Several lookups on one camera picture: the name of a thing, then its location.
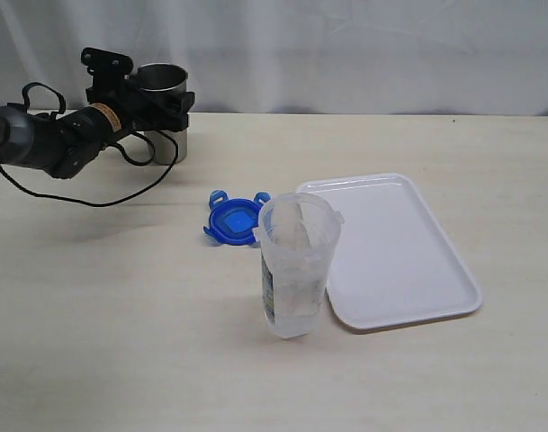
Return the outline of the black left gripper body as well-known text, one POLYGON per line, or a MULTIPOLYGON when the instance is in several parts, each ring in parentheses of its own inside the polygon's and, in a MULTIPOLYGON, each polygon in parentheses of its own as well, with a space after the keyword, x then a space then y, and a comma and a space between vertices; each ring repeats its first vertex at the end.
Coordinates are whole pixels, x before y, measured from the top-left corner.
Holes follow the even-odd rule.
POLYGON ((149 131, 146 100, 134 78, 132 59, 124 54, 86 47, 81 62, 93 81, 85 90, 88 106, 82 109, 85 135, 130 135, 149 131))

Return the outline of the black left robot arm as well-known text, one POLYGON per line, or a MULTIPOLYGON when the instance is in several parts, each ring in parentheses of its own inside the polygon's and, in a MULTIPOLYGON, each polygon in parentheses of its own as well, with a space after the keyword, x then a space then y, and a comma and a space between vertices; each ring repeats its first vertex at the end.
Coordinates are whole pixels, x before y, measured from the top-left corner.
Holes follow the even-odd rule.
POLYGON ((81 62, 93 79, 85 107, 67 112, 59 94, 56 111, 32 114, 34 83, 22 89, 21 103, 0 106, 0 165, 70 179, 107 146, 132 134, 188 128, 195 95, 186 88, 184 68, 134 67, 126 55, 91 47, 82 50, 81 62))

